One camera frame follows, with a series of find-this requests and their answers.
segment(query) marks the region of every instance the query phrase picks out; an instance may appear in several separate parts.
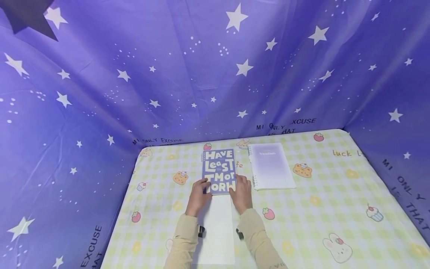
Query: hand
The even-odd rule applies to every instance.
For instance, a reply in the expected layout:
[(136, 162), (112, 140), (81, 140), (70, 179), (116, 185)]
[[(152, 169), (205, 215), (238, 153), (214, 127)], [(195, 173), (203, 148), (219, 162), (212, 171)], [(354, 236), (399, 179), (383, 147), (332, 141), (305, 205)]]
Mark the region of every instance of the hand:
[(252, 208), (251, 181), (247, 180), (246, 176), (236, 175), (236, 191), (232, 188), (228, 191), (239, 215), (242, 215), (248, 208)]
[(211, 185), (211, 183), (208, 182), (206, 178), (194, 182), (185, 215), (197, 217), (207, 201), (212, 198), (212, 193), (203, 193), (203, 190), (209, 185)]

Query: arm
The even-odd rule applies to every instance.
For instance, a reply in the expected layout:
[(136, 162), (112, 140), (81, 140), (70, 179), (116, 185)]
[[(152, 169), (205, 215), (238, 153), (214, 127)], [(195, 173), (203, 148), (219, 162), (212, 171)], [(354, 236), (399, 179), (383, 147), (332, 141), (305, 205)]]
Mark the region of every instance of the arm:
[(190, 268), (199, 233), (197, 215), (212, 197), (210, 193), (203, 194), (203, 189), (209, 185), (210, 182), (207, 179), (201, 179), (193, 184), (185, 214), (179, 217), (176, 225), (172, 250), (167, 255), (164, 269)]
[(263, 220), (255, 209), (247, 209), (240, 215), (238, 229), (243, 233), (246, 246), (254, 257), (258, 269), (288, 269), (268, 238)]
[(252, 208), (251, 181), (236, 175), (236, 191), (229, 190), (234, 207), (240, 215), (238, 229), (243, 233), (246, 246), (258, 269), (288, 269), (266, 234), (263, 220)]
[(193, 262), (193, 254), (197, 246), (197, 218), (185, 214), (179, 217), (176, 226), (173, 246), (164, 269), (188, 269)]

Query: white paper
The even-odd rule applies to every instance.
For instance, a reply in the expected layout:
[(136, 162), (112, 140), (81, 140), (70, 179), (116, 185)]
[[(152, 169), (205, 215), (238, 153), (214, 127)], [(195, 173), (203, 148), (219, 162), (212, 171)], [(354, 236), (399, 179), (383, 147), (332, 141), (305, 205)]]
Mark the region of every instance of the white paper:
[(193, 263), (234, 264), (233, 217), (229, 195), (215, 195), (199, 214), (199, 224), (206, 228), (199, 238)]

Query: dark star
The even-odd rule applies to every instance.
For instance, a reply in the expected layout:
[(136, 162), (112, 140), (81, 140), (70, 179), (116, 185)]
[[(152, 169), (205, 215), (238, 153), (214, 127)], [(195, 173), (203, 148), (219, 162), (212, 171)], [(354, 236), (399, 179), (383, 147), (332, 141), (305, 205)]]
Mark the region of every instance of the dark star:
[(58, 41), (43, 16), (53, 2), (54, 0), (0, 0), (0, 8), (6, 14), (14, 34), (30, 27)]

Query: book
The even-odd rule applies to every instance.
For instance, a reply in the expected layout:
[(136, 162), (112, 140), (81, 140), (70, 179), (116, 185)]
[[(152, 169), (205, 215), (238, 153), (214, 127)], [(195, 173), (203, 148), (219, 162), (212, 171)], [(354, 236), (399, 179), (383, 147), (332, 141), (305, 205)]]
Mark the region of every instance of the book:
[(248, 153), (255, 190), (296, 187), (281, 143), (250, 144)]
[(228, 194), (230, 187), (236, 190), (234, 150), (231, 148), (203, 151), (203, 178), (211, 182), (206, 189), (207, 193)]

